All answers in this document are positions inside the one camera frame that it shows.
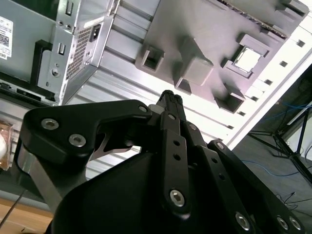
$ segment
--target barcode label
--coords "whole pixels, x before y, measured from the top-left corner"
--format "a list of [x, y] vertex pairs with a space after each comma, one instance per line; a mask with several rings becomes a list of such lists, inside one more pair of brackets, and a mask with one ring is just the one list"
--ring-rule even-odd
[[0, 34], [0, 44], [1, 45], [9, 47], [9, 41], [10, 41], [10, 39], [8, 37]]
[[12, 56], [13, 22], [0, 17], [0, 59]]

